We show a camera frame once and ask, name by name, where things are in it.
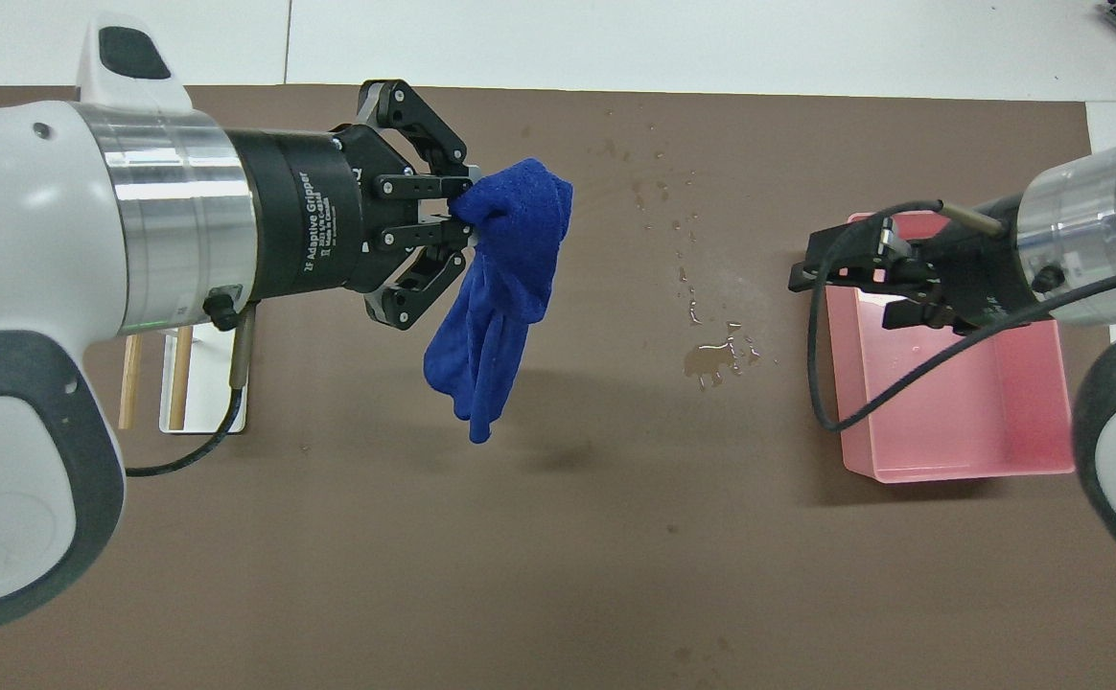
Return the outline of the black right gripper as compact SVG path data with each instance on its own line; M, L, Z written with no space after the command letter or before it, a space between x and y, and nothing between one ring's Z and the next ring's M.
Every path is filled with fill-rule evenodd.
M884 306L882 328L951 328L958 334L982 329L1007 315L1035 306L1014 227L1022 197L999 197L974 209L945 204L949 222L917 250L899 237L894 218L860 219L808 237L802 261L787 278L791 293L812 291L822 265L830 287L873 294L915 294L925 289L925 263L939 282L922 301L894 300Z

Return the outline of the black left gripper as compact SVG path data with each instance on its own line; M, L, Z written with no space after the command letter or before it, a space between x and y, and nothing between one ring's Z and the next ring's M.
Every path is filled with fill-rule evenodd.
M368 204L456 199L478 181L469 150L407 82L365 82L352 124L329 131L230 130L254 197L251 300L347 288L371 320L408 330L465 270L475 227L458 218L388 226L373 253Z

